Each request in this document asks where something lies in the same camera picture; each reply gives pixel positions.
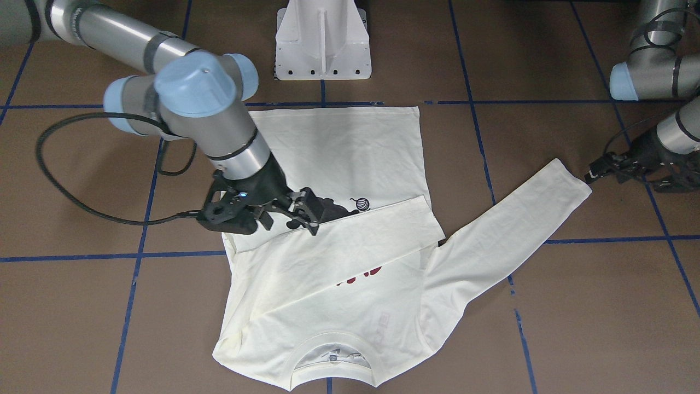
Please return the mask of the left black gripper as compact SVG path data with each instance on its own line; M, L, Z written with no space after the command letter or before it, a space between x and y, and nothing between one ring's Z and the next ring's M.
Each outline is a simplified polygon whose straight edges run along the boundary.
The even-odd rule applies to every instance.
M650 175L667 164L678 161L679 155L668 150L655 130L648 130L632 141L630 149L622 155L602 155L588 165L585 183L615 175L618 183L629 180L628 175Z

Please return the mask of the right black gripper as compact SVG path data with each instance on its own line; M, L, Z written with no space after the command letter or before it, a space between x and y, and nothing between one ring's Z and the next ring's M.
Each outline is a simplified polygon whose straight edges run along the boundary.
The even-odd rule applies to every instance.
M263 206L273 200L283 200L290 194L285 174L278 164L275 155L270 154L265 164L252 175L240 176L233 179L228 168L220 168L213 173L212 190L223 192L240 192L246 194L245 202L248 209L252 210L255 219L265 230L271 230L273 219ZM292 200L290 229L305 229L312 235L317 235L319 224L322 221L324 207L320 199L312 189L305 187L299 192L290 195Z

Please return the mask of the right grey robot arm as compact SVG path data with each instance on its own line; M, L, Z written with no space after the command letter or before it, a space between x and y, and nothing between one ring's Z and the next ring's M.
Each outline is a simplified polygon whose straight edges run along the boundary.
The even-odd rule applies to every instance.
M171 32L133 19L98 1L3 1L2 46L56 38L92 48L140 72L120 78L103 95L103 112L75 115L45 130L35 155L45 177L73 204L109 221L135 225L95 209L70 194L51 174L44 144L60 128L109 119L116 128L165 142L188 138L215 168L203 207L142 222L143 226L194 218L208 230L254 234L272 229L272 213L288 227L317 234L330 221L331 201L312 189L294 192L243 102L258 89L252 61L215 55Z

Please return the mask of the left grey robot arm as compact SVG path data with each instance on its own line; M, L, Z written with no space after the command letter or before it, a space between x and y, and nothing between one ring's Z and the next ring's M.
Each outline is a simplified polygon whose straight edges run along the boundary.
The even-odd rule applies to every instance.
M698 18L697 1L642 1L637 27L628 43L625 62L610 73L609 90L618 101L684 99L686 103L632 141L623 154L608 146L588 166L585 182L613 175L619 183L646 177L665 168L666 177L649 185L659 193L698 190L699 59L676 53L687 18Z

